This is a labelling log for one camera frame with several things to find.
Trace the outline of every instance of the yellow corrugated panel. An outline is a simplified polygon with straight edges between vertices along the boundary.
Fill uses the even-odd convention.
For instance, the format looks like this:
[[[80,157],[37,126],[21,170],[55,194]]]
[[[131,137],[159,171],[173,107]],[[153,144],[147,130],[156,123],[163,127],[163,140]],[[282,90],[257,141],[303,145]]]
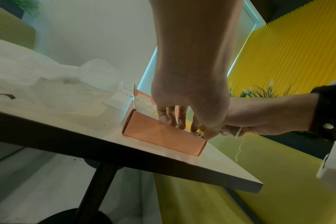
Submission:
[[[251,33],[229,77],[235,93],[274,81],[295,93],[336,79],[336,0],[315,0]]]

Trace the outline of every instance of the hand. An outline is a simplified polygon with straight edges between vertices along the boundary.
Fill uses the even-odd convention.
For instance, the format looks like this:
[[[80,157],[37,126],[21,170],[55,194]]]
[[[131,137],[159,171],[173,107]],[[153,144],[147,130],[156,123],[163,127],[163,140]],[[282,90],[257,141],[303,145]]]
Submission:
[[[188,106],[194,111],[191,131],[204,130],[204,138],[210,139],[220,133],[229,106],[227,78],[216,80],[190,79],[165,71],[156,71],[152,83],[152,97],[157,104],[160,121],[185,128]],[[179,106],[178,122],[174,109]]]
[[[278,135],[290,131],[308,131],[318,102],[318,94],[276,98],[232,97],[222,135],[253,133]]]

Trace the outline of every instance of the cardboard box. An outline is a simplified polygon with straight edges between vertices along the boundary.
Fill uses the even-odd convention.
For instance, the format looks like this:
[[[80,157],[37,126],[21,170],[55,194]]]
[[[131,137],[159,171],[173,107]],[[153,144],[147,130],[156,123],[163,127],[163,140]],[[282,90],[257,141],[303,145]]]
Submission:
[[[135,86],[134,96],[137,95],[148,97],[155,105],[151,96],[137,90]],[[131,101],[124,118],[123,135],[193,156],[200,156],[207,143],[205,139],[192,133],[137,112],[134,100]]]

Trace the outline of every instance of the white cord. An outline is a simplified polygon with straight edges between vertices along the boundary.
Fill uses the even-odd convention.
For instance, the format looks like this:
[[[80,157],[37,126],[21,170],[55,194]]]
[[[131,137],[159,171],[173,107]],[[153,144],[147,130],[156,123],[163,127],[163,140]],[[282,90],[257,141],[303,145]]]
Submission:
[[[242,146],[242,144],[243,144],[244,138],[245,138],[245,136],[243,136],[242,141],[241,141],[241,144],[240,144],[239,147],[238,147],[239,152],[236,154],[236,162],[238,162],[238,160],[237,160],[237,156],[238,156],[238,154],[241,152],[241,146]]]

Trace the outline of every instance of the button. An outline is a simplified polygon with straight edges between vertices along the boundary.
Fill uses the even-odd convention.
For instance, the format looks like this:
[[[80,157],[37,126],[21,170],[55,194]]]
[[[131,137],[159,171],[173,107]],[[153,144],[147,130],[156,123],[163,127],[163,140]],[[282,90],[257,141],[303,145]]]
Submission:
[[[333,129],[333,128],[334,128],[333,124],[330,124],[330,123],[325,123],[325,124],[323,125],[323,127],[324,127],[325,129]]]

